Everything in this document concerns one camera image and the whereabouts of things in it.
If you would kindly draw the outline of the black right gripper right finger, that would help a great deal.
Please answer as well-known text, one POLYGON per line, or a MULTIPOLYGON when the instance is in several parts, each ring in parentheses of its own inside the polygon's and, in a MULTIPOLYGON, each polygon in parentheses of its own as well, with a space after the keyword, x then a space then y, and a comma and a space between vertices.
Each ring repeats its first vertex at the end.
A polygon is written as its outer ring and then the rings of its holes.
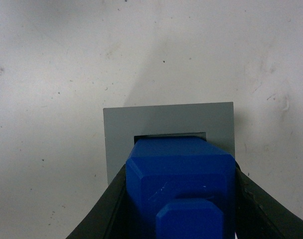
POLYGON ((235 233, 239 239, 303 239, 303 220, 245 175, 236 164, 235 233))

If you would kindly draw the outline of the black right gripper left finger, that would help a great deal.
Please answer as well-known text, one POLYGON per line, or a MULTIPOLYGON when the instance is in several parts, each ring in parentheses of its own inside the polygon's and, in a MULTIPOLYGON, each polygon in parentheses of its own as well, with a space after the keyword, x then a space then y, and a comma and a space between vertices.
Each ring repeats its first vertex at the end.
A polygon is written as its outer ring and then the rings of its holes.
POLYGON ((125 166, 122 166, 91 211, 67 237, 69 239, 128 238, 125 166))

